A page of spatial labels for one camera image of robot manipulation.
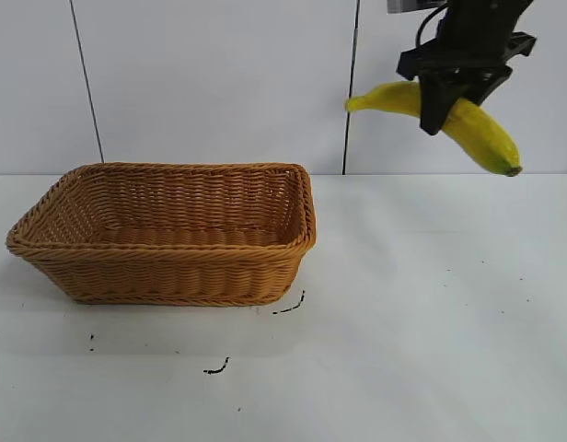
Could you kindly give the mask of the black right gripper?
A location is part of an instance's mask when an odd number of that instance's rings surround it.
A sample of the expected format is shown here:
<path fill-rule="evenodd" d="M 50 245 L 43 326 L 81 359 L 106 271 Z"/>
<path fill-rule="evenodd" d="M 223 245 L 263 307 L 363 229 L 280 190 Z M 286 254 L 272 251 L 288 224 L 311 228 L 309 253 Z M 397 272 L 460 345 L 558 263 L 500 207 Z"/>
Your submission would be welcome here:
<path fill-rule="evenodd" d="M 400 55 L 397 67 L 400 76 L 419 76 L 422 130 L 438 134 L 461 96 L 480 106 L 513 73 L 504 65 L 531 54 L 537 39 L 515 30 L 531 4 L 448 1 L 423 20 L 415 47 Z M 466 70 L 463 84 L 454 72 Z"/>

